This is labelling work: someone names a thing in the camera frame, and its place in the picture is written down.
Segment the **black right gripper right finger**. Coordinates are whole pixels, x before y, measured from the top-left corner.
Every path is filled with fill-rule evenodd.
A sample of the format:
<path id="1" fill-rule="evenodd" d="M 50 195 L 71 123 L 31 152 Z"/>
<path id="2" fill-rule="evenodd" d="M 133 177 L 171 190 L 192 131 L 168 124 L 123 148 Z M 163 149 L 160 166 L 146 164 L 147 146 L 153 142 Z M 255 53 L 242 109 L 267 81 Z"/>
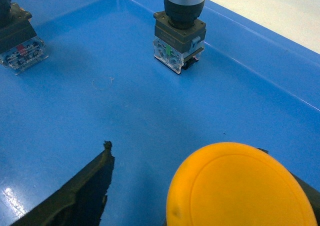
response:
<path id="1" fill-rule="evenodd" d="M 264 158 L 267 192 L 257 193 L 257 225 L 319 225 L 320 192 L 271 156 Z"/>

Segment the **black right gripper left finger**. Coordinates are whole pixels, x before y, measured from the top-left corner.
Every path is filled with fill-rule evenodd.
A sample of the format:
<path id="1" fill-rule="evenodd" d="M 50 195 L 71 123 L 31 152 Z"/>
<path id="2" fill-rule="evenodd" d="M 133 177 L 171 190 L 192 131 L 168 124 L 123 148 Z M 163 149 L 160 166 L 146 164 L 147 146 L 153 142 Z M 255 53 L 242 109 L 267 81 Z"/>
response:
<path id="1" fill-rule="evenodd" d="M 103 152 L 12 225 L 99 225 L 115 164 L 112 143 L 103 145 Z"/>

